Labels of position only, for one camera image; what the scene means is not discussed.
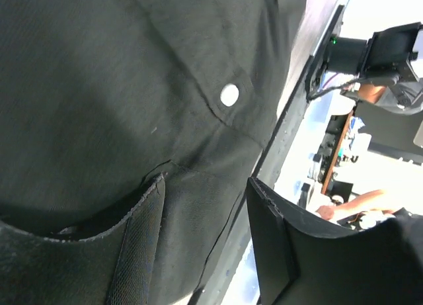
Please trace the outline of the person bare forearm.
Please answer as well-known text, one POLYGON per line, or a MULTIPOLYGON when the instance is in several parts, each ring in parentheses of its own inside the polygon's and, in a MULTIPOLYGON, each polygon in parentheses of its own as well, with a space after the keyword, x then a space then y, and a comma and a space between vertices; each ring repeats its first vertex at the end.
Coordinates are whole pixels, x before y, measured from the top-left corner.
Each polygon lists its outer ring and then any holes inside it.
POLYGON ((355 214, 369 211, 392 214, 402 207, 392 193, 384 190, 376 190, 359 195, 354 200, 338 206, 320 206, 316 210, 316 213, 326 221, 337 222, 355 214))

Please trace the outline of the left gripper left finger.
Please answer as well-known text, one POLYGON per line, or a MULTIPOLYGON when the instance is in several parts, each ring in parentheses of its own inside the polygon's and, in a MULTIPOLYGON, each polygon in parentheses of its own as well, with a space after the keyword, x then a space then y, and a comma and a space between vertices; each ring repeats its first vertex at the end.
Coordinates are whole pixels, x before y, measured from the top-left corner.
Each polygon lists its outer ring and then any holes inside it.
POLYGON ((165 179, 54 238, 1 225, 2 304, 146 304, 165 179))

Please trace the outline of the black long sleeve shirt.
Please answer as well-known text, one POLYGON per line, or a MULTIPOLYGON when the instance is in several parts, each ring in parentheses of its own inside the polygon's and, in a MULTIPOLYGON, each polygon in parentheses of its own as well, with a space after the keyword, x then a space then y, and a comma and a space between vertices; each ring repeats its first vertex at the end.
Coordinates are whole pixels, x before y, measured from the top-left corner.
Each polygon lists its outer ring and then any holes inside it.
POLYGON ((1 0, 1 225, 54 238, 165 179, 146 304, 209 281, 306 0, 1 0))

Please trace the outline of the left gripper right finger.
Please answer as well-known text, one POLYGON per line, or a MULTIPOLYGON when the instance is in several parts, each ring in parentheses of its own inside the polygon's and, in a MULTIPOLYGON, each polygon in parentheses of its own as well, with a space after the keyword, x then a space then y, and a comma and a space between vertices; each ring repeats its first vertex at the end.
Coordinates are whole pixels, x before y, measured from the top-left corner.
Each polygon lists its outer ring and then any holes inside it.
POLYGON ((421 304, 422 220, 357 232, 250 178, 246 197, 263 304, 421 304))

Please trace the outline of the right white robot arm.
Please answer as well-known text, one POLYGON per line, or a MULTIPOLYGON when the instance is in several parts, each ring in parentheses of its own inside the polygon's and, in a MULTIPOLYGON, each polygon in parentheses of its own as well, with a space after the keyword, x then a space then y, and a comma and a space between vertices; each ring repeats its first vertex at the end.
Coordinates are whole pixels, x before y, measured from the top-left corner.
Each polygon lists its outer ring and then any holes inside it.
POLYGON ((327 71, 361 83, 390 86, 422 78, 422 23, 375 32, 369 40, 334 37, 325 50, 327 71))

